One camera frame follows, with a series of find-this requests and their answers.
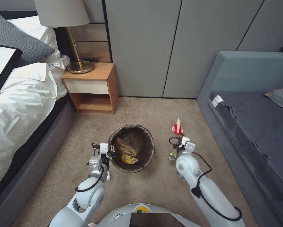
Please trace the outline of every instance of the headboard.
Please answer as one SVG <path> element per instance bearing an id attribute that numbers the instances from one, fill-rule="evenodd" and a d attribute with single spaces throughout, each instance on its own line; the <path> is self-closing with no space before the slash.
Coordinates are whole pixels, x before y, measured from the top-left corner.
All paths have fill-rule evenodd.
<path id="1" fill-rule="evenodd" d="M 16 19 L 21 17 L 36 16 L 37 11 L 0 11 L 0 15 L 6 20 Z M 67 55 L 71 61 L 74 61 L 73 52 L 68 40 L 68 33 L 63 27 L 54 29 L 56 34 L 57 46 L 61 54 Z"/>

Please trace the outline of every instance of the white label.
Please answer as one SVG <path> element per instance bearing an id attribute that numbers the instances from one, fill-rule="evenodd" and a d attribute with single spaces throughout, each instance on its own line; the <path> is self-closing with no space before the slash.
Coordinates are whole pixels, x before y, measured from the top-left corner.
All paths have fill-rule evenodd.
<path id="1" fill-rule="evenodd" d="M 216 108 L 216 106 L 220 103 L 223 102 L 223 99 L 220 96 L 216 96 L 214 100 L 212 101 L 213 106 Z"/>

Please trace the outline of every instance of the white drawer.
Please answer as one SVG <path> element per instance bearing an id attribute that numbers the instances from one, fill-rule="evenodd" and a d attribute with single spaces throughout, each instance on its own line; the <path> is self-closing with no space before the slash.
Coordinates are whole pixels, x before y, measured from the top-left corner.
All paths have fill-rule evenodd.
<path id="1" fill-rule="evenodd" d="M 64 80 L 70 93 L 109 94 L 106 81 Z"/>

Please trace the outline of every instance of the gray bed frame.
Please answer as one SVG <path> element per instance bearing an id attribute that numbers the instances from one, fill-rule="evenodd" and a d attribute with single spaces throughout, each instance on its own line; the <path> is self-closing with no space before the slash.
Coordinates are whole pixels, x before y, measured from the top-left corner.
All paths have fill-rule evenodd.
<path id="1" fill-rule="evenodd" d="M 74 113 L 70 102 L 66 103 L 29 159 L 0 194 L 0 226 L 12 226 L 40 184 L 70 128 Z"/>
<path id="2" fill-rule="evenodd" d="M 283 53 L 224 51 L 217 54 L 197 98 L 203 116 L 260 226 L 283 226 L 281 213 L 262 191 L 246 158 L 229 138 L 209 96 L 213 91 L 265 92 L 281 87 Z"/>

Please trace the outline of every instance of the beige carpet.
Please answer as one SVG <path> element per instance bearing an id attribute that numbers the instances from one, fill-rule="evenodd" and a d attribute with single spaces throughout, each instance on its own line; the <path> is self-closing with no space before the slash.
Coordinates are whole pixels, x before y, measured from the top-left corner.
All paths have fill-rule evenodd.
<path id="1" fill-rule="evenodd" d="M 98 223 L 112 209 L 129 203 L 150 203 L 170 209 L 201 225 L 209 226 L 189 186 L 176 175 L 174 162 L 167 157 L 172 147 L 172 126 L 180 118 L 186 136 L 196 144 L 195 151 L 213 167 L 207 176 L 223 191 L 234 206 L 241 209 L 246 226 L 258 226 L 256 220 L 225 161 L 196 100 L 130 98 L 119 99 L 115 115 L 75 114 L 69 133 L 53 159 L 46 175 L 22 211 L 14 227 L 44 227 L 74 195 L 74 188 L 89 172 L 91 142 L 108 141 L 118 128 L 140 124 L 147 128 L 155 143 L 151 164 L 139 173 L 125 173 L 112 164 L 111 181 L 107 181 L 106 198 L 93 222 Z M 207 166 L 199 160 L 201 169 Z"/>

